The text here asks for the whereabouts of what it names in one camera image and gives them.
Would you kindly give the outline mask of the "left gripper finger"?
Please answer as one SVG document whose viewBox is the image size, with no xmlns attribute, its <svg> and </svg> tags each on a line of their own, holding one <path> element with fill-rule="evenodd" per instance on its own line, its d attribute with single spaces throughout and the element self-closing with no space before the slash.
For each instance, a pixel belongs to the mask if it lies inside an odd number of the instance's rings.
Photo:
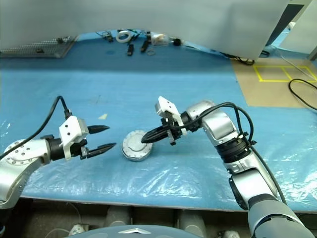
<svg viewBox="0 0 317 238">
<path fill-rule="evenodd" d="M 86 158 L 91 158 L 91 157 L 101 155 L 107 152 L 108 150 L 112 149 L 115 145 L 116 143 L 109 143 L 109 144 L 98 146 L 96 149 L 88 150 Z"/>
<path fill-rule="evenodd" d="M 91 125 L 91 126 L 88 126 L 89 134 L 100 133 L 100 132 L 108 130 L 108 129 L 110 129 L 110 127 L 106 126 L 106 125 Z"/>
</svg>

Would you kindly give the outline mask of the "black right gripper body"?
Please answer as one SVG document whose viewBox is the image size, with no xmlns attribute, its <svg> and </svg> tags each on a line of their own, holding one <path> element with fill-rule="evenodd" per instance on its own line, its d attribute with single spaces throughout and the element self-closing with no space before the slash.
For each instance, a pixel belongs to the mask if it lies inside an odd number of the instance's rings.
<svg viewBox="0 0 317 238">
<path fill-rule="evenodd" d="M 176 145 L 176 140 L 180 139 L 183 135 L 181 129 L 175 129 L 174 127 L 180 126 L 180 124 L 174 119 L 162 118 L 162 128 L 164 137 L 169 139 L 170 145 Z"/>
</svg>

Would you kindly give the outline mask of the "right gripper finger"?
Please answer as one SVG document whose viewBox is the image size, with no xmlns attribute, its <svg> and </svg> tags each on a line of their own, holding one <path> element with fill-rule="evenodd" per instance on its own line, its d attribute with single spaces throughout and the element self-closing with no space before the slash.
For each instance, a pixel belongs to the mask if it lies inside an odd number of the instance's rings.
<svg viewBox="0 0 317 238">
<path fill-rule="evenodd" d="M 166 126 L 159 126 L 147 132 L 149 136 L 168 136 L 167 131 L 169 130 Z"/>
<path fill-rule="evenodd" d="M 167 134 L 164 135 L 144 135 L 141 139 L 142 143 L 149 144 L 161 141 L 165 138 L 168 138 Z"/>
</svg>

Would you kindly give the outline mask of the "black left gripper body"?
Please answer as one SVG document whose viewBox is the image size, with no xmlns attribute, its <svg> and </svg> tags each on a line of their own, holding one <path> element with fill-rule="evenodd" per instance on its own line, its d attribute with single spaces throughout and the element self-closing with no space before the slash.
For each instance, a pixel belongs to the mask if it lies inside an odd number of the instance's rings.
<svg viewBox="0 0 317 238">
<path fill-rule="evenodd" d="M 87 144 L 88 142 L 86 139 L 83 139 L 77 143 L 73 143 L 71 145 L 71 157 L 79 156 L 80 159 L 88 158 L 89 149 L 86 147 Z"/>
</svg>

